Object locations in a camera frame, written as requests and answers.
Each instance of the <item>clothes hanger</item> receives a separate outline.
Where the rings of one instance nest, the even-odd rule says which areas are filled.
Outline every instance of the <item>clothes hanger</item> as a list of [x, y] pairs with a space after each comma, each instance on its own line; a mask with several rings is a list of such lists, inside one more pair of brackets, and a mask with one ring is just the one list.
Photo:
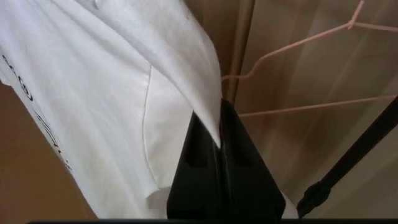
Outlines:
[[[321, 39], [322, 37], [326, 37], [328, 35], [334, 34], [336, 32], [342, 31], [344, 29], [352, 29], [353, 27], [361, 27], [365, 29], [374, 29], [374, 30], [383, 30], [383, 31], [388, 31], [388, 32], [396, 32], [398, 33], [398, 27], [389, 27], [389, 26], [382, 26], [382, 25], [377, 25], [377, 24], [368, 24], [368, 23], [363, 23], [363, 22], [356, 22], [356, 19], [358, 18], [359, 13], [362, 10], [362, 7], [364, 5], [364, 0], [360, 1], [357, 8], [354, 11], [354, 14], [352, 18], [345, 24], [340, 25], [338, 27], [326, 30], [324, 32], [321, 32], [319, 34], [315, 34], [311, 37], [307, 37], [306, 39], [297, 41], [293, 44], [289, 44], [285, 47], [279, 48], [273, 52], [270, 52], [268, 54], [265, 54], [261, 58], [255, 62], [254, 66], [245, 75], [234, 75], [234, 74], [229, 74], [221, 77], [221, 81], [225, 80], [230, 80], [230, 79], [247, 79], [251, 78], [256, 74], [258, 71], [260, 64], [265, 61], [265, 59], [270, 58], [272, 56], [275, 56], [279, 53], [285, 52], [286, 50], [304, 45], [308, 42], [311, 42], [313, 40]], [[301, 110], [309, 110], [309, 109], [315, 109], [315, 108], [324, 108], [324, 107], [329, 107], [329, 106], [338, 106], [338, 105], [347, 105], [347, 104], [352, 104], [352, 103], [363, 103], [363, 102], [369, 102], [369, 101], [381, 101], [381, 100], [391, 100], [394, 99], [397, 95], [386, 95], [386, 96], [378, 96], [378, 97], [371, 97], [371, 98], [363, 98], [363, 99], [358, 99], [358, 100], [348, 100], [348, 101], [339, 101], [339, 102], [334, 102], [334, 103], [322, 103], [322, 104], [317, 104], [317, 105], [310, 105], [310, 106], [299, 106], [299, 107], [294, 107], [294, 108], [287, 108], [287, 109], [280, 109], [280, 110], [269, 110], [269, 111], [259, 111], [259, 112], [253, 112], [253, 113], [244, 113], [244, 114], [239, 114], [239, 117], [249, 117], [249, 116], [259, 116], [259, 115], [265, 115], [265, 114], [277, 114], [277, 113], [286, 113], [286, 112], [292, 112], [292, 111], [301, 111]]]

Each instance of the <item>brown surface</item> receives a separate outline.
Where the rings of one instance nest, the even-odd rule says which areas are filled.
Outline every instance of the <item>brown surface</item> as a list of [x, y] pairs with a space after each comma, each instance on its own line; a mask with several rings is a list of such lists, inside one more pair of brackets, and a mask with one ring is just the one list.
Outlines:
[[0, 223], [95, 218], [11, 87], [0, 84]]

